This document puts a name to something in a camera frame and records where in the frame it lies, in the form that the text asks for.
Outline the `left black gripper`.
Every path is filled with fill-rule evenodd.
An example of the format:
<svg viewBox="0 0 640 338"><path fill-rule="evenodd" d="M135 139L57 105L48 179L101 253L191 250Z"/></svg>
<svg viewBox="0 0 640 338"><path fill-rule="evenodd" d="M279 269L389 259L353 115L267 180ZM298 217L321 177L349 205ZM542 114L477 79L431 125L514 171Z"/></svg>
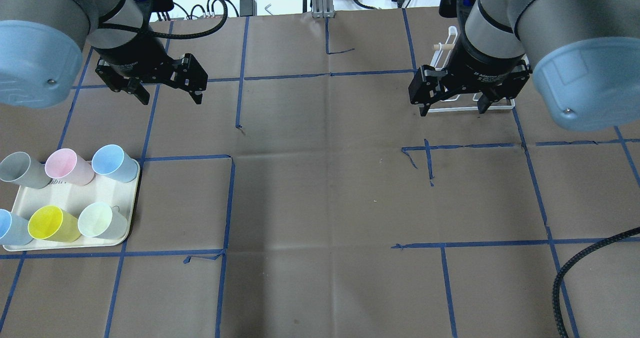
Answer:
<svg viewBox="0 0 640 338"><path fill-rule="evenodd" d="M174 89L190 92L195 104L202 103L208 84L208 74L194 55L186 53L172 58L160 39L138 35L116 48L95 49L99 61L94 70L112 90L131 88L131 94L148 105L150 94L142 83L162 83Z"/></svg>

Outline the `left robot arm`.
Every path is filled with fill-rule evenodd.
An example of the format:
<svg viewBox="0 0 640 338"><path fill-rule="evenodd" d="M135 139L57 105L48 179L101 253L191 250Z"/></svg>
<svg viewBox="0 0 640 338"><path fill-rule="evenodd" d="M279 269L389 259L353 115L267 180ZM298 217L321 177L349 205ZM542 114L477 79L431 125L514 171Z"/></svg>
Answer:
<svg viewBox="0 0 640 338"><path fill-rule="evenodd" d="M200 104L208 74L192 54L169 57L150 27L153 13L173 7L173 0L1 0L1 103L44 109L66 100L83 49L92 47L94 71L111 91L148 105L144 85L160 83Z"/></svg>

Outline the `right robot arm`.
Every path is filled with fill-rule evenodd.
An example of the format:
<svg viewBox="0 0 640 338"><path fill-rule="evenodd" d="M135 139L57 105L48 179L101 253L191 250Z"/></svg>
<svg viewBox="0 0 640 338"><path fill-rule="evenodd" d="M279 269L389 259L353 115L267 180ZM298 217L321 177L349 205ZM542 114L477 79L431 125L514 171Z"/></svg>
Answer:
<svg viewBox="0 0 640 338"><path fill-rule="evenodd" d="M407 91L425 116L434 103L478 93L484 114L532 79L565 130L628 124L640 114L640 0L441 0L458 21L442 69L421 66Z"/></svg>

